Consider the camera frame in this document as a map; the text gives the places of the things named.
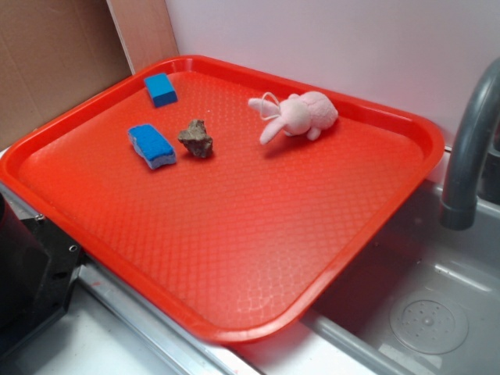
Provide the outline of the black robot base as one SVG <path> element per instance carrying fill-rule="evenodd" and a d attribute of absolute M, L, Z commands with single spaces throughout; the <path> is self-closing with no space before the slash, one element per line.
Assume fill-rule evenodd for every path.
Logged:
<path fill-rule="evenodd" d="M 20 219 L 1 197 L 1 357 L 64 316 L 81 246 L 44 216 Z"/>

